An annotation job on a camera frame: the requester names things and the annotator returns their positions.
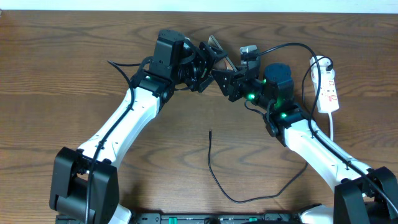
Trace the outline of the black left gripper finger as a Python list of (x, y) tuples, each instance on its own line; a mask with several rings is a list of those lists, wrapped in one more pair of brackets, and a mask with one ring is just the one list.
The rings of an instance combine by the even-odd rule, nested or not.
[(204, 81), (199, 84), (197, 91), (199, 93), (202, 93), (213, 82), (213, 80), (213, 76), (209, 75)]
[(213, 69), (213, 66), (225, 58), (228, 54), (224, 50), (217, 49), (216, 47), (212, 47), (209, 44), (205, 44), (205, 52), (207, 54), (207, 62), (209, 64), (209, 67), (211, 70)]

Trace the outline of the Galaxy S25 Ultra smartphone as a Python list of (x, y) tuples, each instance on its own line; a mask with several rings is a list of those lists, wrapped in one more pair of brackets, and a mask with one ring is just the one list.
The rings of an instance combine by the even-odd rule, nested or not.
[[(220, 50), (223, 49), (214, 35), (209, 36), (208, 44), (212, 47), (216, 47), (217, 49), (220, 49)], [(225, 58), (223, 58), (222, 60), (217, 62), (213, 66), (213, 69), (214, 70), (231, 70), (231, 71), (235, 71), (235, 72), (237, 71), (236, 67), (234, 66), (234, 64), (232, 63), (232, 61), (229, 59), (228, 56), (226, 56)]]

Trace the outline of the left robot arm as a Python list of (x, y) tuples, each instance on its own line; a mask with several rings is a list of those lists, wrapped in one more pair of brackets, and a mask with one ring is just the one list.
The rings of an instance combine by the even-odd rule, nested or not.
[(82, 223), (129, 223), (132, 212), (119, 203), (118, 170), (129, 148), (154, 119), (175, 87), (202, 92), (210, 72), (227, 53), (207, 42), (199, 46), (174, 30), (160, 30), (154, 54), (123, 73), (126, 95), (105, 124), (77, 149), (55, 156), (49, 207)]

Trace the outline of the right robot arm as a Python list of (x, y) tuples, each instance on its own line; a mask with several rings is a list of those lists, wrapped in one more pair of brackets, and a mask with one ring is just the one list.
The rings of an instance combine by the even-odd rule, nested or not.
[(293, 97), (290, 67), (268, 65), (264, 80), (257, 68), (213, 70), (230, 101), (244, 97), (263, 108), (268, 133), (306, 160), (332, 189), (332, 207), (314, 205), (297, 212), (300, 223), (397, 223), (397, 179), (387, 168), (373, 169), (325, 135)]

